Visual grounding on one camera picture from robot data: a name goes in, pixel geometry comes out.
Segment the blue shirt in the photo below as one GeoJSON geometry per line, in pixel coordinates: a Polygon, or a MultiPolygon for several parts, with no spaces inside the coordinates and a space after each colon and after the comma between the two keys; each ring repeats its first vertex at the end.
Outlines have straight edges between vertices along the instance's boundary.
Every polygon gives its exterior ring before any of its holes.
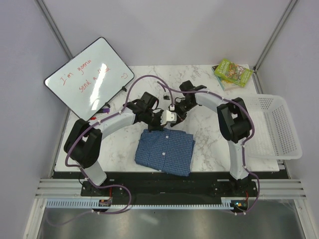
{"type": "Polygon", "coordinates": [[[193,135],[164,128],[149,132],[144,129],[136,150],[136,164],[162,172],[188,176],[195,141],[193,135]]]}

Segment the marble table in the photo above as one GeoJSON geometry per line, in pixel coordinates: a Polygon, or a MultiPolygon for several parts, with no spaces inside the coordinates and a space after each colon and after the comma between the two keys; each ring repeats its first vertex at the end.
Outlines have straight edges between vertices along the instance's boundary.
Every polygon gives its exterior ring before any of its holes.
{"type": "MultiPolygon", "coordinates": [[[[135,77],[152,74],[161,77],[167,84],[179,89],[179,85],[191,80],[193,85],[205,85],[209,90],[231,98],[236,93],[256,94],[252,79],[245,88],[234,89],[224,92],[217,79],[213,75],[210,65],[184,65],[184,66],[131,66],[135,77]]],[[[156,79],[145,78],[139,81],[133,88],[129,100],[139,99],[147,91],[159,98],[159,107],[167,109],[170,101],[163,100],[164,91],[157,84],[156,79]]],[[[111,113],[122,108],[127,93],[121,91],[110,102],[111,113]]],[[[68,168],[64,165],[66,153],[63,145],[78,117],[72,112],[62,138],[62,146],[58,152],[55,171],[72,172],[77,168],[68,168]]],[[[104,171],[126,171],[126,172],[152,172],[151,168],[135,164],[134,157],[143,129],[147,128],[144,123],[137,123],[118,130],[102,141],[99,163],[104,171]]],[[[191,163],[192,172],[223,172],[229,171],[230,157],[228,144],[219,131],[217,114],[206,107],[195,107],[188,114],[184,122],[173,129],[184,130],[194,135],[195,148],[191,163]]],[[[247,158],[247,166],[252,171],[279,171],[275,159],[247,158]]]]}

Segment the basket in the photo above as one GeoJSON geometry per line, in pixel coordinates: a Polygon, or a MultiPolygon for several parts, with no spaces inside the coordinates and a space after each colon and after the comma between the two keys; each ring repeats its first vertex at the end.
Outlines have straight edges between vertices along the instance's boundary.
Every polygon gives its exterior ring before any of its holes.
{"type": "Polygon", "coordinates": [[[301,145],[286,101],[273,95],[241,97],[255,125],[255,135],[246,143],[249,157],[298,159],[301,145]]]}

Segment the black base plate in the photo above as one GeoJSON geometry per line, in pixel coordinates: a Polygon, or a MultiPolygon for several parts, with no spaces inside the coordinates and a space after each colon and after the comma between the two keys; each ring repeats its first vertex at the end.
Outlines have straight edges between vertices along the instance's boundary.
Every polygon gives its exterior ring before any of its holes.
{"type": "MultiPolygon", "coordinates": [[[[221,197],[246,198],[246,191],[250,197],[257,195],[256,183],[248,179],[239,185],[230,181],[219,181],[209,177],[163,177],[155,174],[141,174],[139,178],[131,178],[130,174],[121,177],[110,177],[102,186],[119,184],[126,186],[132,194],[132,205],[203,205],[221,204],[221,197]]],[[[110,189],[96,189],[89,182],[83,183],[81,196],[108,197],[110,189]]],[[[129,201],[126,190],[119,187],[112,188],[113,205],[125,205],[129,201]]]]}

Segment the book cover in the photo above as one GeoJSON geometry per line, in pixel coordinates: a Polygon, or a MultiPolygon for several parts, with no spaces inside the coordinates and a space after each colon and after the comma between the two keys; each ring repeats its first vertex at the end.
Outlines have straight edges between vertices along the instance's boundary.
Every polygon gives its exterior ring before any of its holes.
{"type": "Polygon", "coordinates": [[[252,70],[235,64],[227,59],[223,59],[215,70],[216,76],[241,87],[246,85],[252,74],[252,70]]]}
{"type": "MultiPolygon", "coordinates": [[[[213,66],[211,69],[213,70],[213,72],[215,72],[215,70],[217,69],[218,65],[216,66],[213,66]]],[[[232,82],[229,82],[227,80],[223,80],[221,79],[220,77],[216,76],[217,78],[217,81],[219,82],[220,84],[220,87],[223,89],[223,91],[230,91],[230,90],[233,90],[233,89],[236,89],[236,88],[240,88],[240,86],[232,83],[232,82]]]]}

